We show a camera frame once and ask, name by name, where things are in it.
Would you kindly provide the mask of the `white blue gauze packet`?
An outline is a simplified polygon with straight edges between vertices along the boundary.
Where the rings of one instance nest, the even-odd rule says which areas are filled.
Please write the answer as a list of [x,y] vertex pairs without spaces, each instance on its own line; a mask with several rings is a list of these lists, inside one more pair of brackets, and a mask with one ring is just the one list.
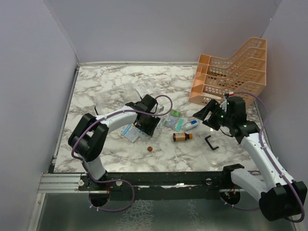
[[134,124],[126,125],[120,131],[121,135],[123,135],[127,140],[134,143],[139,137],[139,132],[135,128]]

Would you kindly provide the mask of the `green small packet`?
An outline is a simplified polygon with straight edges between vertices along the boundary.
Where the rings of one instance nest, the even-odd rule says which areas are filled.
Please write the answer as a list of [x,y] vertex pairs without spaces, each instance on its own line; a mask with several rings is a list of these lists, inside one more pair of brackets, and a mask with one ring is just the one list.
[[177,110],[172,109],[169,114],[173,117],[181,117],[181,112]]

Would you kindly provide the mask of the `brown orange-cap medicine bottle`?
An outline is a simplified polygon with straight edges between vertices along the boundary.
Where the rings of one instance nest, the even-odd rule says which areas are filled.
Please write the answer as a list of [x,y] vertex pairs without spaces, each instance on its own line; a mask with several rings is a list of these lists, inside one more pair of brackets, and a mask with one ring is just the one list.
[[192,134],[188,133],[173,133],[172,139],[174,142],[183,142],[183,141],[188,141],[193,139]]

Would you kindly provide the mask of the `clear plastic medicine box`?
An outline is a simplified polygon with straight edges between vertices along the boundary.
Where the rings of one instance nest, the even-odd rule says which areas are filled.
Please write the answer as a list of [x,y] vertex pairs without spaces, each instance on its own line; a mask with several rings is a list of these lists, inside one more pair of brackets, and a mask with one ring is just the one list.
[[122,84],[95,95],[94,112],[96,115],[104,115],[120,109],[129,102],[138,102],[141,95],[131,82]]

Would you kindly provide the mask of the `white green-label medicine bottle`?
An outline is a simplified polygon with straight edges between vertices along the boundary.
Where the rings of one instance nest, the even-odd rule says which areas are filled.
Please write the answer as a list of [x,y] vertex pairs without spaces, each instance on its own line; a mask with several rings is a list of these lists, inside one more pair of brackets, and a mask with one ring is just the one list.
[[146,140],[148,140],[148,139],[151,138],[150,135],[148,135],[148,134],[146,134],[145,132],[142,132],[142,131],[139,132],[139,137],[140,137],[143,141],[146,141]]

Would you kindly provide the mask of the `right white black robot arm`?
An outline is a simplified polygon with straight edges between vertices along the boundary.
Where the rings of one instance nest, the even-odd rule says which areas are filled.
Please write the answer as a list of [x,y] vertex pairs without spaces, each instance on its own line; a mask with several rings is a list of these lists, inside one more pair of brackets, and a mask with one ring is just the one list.
[[213,130],[227,127],[230,134],[249,153],[263,180],[257,179],[240,165],[225,166],[221,183],[226,188],[237,185],[249,193],[269,221],[300,215],[305,218],[304,203],[308,189],[304,182],[296,181],[282,167],[262,138],[263,129],[247,120],[245,101],[242,97],[229,96],[223,103],[212,99],[194,118]]

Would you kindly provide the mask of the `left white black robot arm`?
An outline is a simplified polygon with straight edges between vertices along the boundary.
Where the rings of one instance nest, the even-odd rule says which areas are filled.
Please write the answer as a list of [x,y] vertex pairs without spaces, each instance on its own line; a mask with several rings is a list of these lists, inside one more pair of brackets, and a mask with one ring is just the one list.
[[90,185],[101,190],[106,185],[107,171],[99,158],[107,135],[126,125],[135,127],[148,136],[152,136],[160,118],[151,112],[157,100],[145,95],[140,101],[125,104],[121,109],[106,115],[93,116],[87,113],[82,116],[68,139],[68,144],[78,154],[87,172],[90,173]]

